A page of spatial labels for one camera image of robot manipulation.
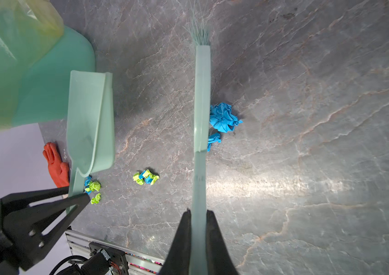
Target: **plastic bag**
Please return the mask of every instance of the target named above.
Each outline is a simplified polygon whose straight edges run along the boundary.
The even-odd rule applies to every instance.
[[[26,71],[63,32],[63,20],[49,1],[0,0],[0,129],[11,127]]]

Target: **gray marble tabletop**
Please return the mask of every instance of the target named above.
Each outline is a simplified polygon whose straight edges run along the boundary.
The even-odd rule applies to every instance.
[[[190,3],[52,3],[114,74],[115,164],[72,228],[164,258],[191,205]],[[207,155],[208,208],[239,273],[389,274],[389,0],[200,6],[211,102],[243,120]],[[65,126],[40,124],[67,161]],[[145,168],[153,186],[132,179]]]

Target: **red glove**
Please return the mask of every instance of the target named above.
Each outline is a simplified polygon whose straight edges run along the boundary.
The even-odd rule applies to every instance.
[[[48,161],[49,174],[55,185],[58,188],[69,186],[69,165],[66,162],[61,162],[57,146],[48,142],[44,146],[43,156]]]

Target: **dustpan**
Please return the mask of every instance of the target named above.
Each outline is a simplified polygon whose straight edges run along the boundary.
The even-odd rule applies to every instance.
[[[83,193],[84,180],[115,161],[112,74],[71,71],[68,153],[72,160],[69,196]]]

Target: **white floor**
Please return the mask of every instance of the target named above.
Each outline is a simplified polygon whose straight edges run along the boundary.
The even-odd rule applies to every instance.
[[[43,138],[38,124],[28,124],[0,132],[0,198],[24,191],[55,188],[42,155]],[[24,275],[47,275],[71,255],[63,235],[47,257]]]

